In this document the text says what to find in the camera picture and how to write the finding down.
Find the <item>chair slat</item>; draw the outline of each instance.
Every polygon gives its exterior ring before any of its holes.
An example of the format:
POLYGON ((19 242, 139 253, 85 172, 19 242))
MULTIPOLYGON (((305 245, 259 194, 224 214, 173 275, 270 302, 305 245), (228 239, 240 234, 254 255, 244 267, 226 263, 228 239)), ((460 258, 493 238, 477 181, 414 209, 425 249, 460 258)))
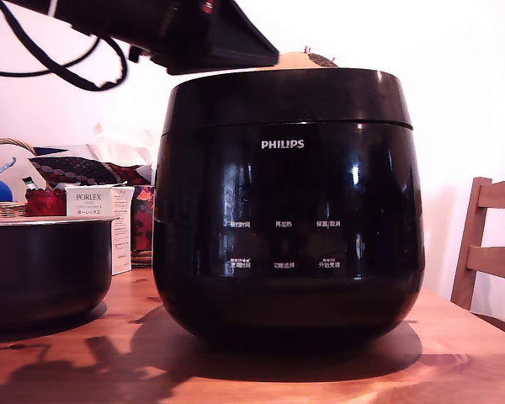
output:
POLYGON ((467 268, 505 278, 505 247, 470 247, 467 268))
POLYGON ((505 181, 482 185, 479 193, 479 206, 481 208, 505 209, 505 181))

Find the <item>red container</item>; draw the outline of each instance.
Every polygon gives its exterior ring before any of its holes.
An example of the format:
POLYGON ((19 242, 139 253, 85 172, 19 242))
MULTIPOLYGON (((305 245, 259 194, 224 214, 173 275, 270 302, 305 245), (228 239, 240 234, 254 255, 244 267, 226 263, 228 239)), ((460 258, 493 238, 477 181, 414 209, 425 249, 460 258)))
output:
POLYGON ((28 189, 26 199, 27 216, 66 215, 66 191, 63 189, 28 189))

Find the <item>wicker basket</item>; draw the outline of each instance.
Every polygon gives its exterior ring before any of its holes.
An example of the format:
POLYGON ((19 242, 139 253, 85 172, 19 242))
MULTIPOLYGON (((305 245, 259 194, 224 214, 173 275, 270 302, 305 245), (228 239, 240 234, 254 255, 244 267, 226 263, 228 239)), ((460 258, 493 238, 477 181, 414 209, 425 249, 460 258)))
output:
MULTIPOLYGON (((24 141, 18 141, 16 139, 2 138, 0 139, 0 145, 14 145, 22 147, 35 156, 34 148, 24 141)), ((24 216, 24 205, 18 202, 0 202, 0 217, 18 217, 24 216)))
POLYGON ((24 216, 24 205, 18 202, 0 202, 0 217, 24 216))

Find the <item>table surface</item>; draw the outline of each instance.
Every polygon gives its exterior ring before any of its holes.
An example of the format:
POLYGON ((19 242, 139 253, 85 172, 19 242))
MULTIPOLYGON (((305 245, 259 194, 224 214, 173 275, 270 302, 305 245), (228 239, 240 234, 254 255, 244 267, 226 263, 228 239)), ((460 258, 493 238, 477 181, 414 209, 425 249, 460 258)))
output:
POLYGON ((505 333, 428 290, 361 352, 213 348, 165 312, 150 269, 114 276, 92 316, 1 337, 0 403, 505 403, 505 333))

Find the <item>inner cooking pot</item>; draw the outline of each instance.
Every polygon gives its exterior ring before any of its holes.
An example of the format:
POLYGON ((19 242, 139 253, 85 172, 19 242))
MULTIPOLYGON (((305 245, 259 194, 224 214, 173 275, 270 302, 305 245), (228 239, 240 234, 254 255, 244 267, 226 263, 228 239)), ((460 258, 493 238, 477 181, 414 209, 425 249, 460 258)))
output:
POLYGON ((364 343, 421 287, 422 207, 398 79, 362 69, 203 77, 173 90, 153 270, 218 343, 364 343))
POLYGON ((0 218, 0 332, 99 304, 110 287, 113 219, 0 218))

